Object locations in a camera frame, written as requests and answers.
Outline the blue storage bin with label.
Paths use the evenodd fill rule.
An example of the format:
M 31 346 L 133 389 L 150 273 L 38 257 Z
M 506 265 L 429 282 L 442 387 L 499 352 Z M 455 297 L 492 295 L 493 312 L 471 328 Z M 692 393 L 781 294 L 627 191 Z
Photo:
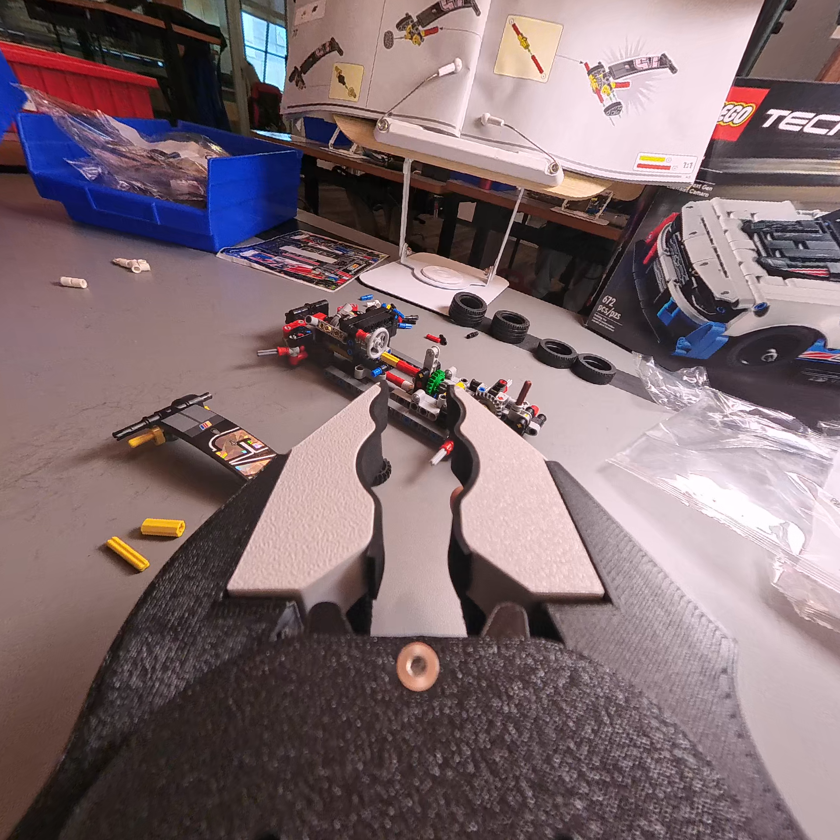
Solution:
M 15 121 L 18 113 L 27 101 L 27 94 L 19 86 L 18 79 L 9 65 L 5 55 L 1 52 L 1 140 L 11 131 L 15 131 Z

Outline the blue storage bin with bags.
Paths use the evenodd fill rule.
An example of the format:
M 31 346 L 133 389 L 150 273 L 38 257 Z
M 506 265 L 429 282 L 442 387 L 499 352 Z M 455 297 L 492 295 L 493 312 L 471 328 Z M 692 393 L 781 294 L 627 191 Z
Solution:
M 20 112 L 17 132 L 38 194 L 62 203 L 75 222 L 211 253 L 296 216 L 299 150 L 191 122 L 124 122 L 146 135 L 200 133 L 230 153 L 209 162 L 205 208 L 89 182 L 67 162 L 80 157 L 82 148 L 50 116 Z

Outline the lego instruction booklet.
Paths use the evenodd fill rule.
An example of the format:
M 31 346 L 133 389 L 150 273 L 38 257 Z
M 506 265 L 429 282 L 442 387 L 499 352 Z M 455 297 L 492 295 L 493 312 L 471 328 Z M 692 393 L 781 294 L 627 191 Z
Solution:
M 762 5 L 289 3 L 283 109 L 391 114 L 564 174 L 691 183 Z

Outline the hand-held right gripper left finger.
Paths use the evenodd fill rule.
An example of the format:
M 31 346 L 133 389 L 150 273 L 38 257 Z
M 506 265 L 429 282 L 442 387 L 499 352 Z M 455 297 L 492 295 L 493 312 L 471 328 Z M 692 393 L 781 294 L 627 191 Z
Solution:
M 308 614 L 336 604 L 368 634 L 384 572 L 387 388 L 375 384 L 288 454 L 227 583 L 231 596 L 280 597 Z

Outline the lego set box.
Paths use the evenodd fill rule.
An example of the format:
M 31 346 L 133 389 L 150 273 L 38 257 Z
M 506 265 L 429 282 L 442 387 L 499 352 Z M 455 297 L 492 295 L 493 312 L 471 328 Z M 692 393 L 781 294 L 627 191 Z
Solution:
M 839 415 L 839 86 L 737 79 L 695 182 L 659 187 L 585 326 L 810 426 Z

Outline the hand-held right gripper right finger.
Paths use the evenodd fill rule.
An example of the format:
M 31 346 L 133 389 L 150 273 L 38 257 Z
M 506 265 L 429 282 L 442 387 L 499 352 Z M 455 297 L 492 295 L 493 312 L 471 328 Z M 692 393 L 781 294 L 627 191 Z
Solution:
M 448 571 L 468 635 L 502 604 L 520 607 L 534 634 L 552 635 L 548 605 L 602 603 L 604 584 L 551 464 L 465 389 L 448 389 L 452 504 Z

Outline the white book stand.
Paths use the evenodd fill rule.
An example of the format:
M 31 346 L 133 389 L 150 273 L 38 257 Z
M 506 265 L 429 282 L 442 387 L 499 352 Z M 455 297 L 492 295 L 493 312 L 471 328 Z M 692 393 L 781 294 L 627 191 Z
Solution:
M 515 216 L 526 191 L 581 200 L 603 192 L 616 192 L 623 200 L 636 197 L 641 185 L 605 181 L 585 175 L 564 174 L 560 164 L 546 154 L 503 150 L 476 140 L 463 140 L 394 118 L 381 116 L 377 123 L 334 116 L 337 127 L 355 144 L 403 158 L 403 189 L 398 257 L 382 267 L 366 270 L 360 282 L 391 298 L 414 303 L 431 312 L 446 313 L 458 291 L 478 293 L 479 302 L 493 302 L 508 282 L 497 278 L 497 269 Z M 507 229 L 495 262 L 488 270 L 460 264 L 436 254 L 409 254 L 406 242 L 412 165 L 415 161 L 452 172 L 469 173 L 515 186 L 518 189 Z

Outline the red storage bin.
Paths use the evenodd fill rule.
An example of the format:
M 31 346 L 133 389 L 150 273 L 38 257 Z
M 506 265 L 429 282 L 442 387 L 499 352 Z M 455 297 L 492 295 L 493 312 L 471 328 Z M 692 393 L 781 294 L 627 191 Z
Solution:
M 156 79 L 3 41 L 1 50 L 17 81 L 58 99 L 115 118 L 152 119 Z

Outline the clear bags of lego parts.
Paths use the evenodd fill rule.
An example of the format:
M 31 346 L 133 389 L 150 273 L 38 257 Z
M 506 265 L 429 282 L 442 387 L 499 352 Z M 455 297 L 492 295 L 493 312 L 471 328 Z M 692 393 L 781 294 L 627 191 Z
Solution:
M 61 134 L 60 158 L 87 182 L 204 206 L 208 163 L 230 155 L 201 133 L 143 134 L 102 111 L 21 89 L 38 113 L 52 118 Z

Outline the lego sticker sheet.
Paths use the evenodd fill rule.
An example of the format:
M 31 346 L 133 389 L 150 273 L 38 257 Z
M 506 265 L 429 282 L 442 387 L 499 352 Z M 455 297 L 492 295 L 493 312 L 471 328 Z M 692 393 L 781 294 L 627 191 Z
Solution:
M 303 230 L 222 248 L 217 257 L 329 292 L 388 259 L 372 248 Z

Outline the black lego wing panel assembly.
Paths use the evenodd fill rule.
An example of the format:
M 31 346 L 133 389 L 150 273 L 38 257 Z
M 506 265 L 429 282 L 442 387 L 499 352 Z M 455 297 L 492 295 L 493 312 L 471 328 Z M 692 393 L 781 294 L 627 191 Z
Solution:
M 142 417 L 139 422 L 113 432 L 112 436 L 116 440 L 127 440 L 132 448 L 149 443 L 161 446 L 181 439 L 238 478 L 255 478 L 277 457 L 277 452 L 257 436 L 211 410 L 207 405 L 211 398 L 210 392 L 184 395 Z

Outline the clear plastic bag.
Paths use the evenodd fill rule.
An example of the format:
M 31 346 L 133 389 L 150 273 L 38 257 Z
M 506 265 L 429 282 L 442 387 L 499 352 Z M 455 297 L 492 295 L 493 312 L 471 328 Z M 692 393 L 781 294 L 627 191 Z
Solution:
M 712 388 L 702 367 L 634 357 L 647 395 L 672 414 L 609 462 L 768 550 L 773 586 L 838 632 L 838 422 L 814 431 Z

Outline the wooden background table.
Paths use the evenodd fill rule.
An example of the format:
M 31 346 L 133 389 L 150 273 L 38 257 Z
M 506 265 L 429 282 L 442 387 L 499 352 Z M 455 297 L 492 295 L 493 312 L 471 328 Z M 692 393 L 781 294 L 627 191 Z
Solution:
M 220 27 L 207 24 L 174 6 L 152 2 L 25 1 L 30 18 L 49 25 L 84 30 L 92 35 L 128 37 L 143 33 L 162 38 L 171 32 L 176 42 L 188 39 L 226 47 Z

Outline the lego car chassis assembly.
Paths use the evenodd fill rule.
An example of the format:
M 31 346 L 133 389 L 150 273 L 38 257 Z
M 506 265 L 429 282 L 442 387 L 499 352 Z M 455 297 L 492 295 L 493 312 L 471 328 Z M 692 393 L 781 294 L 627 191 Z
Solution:
M 435 447 L 448 438 L 450 386 L 476 399 L 519 436 L 539 434 L 547 417 L 529 400 L 530 385 L 515 392 L 509 377 L 491 383 L 462 377 L 456 367 L 440 360 L 435 343 L 421 361 L 398 350 L 394 338 L 415 322 L 391 303 L 375 299 L 348 303 L 335 312 L 326 300 L 315 301 L 289 310 L 279 344 L 257 355 L 283 359 L 289 366 L 311 361 L 353 396 L 382 383 L 392 422 Z

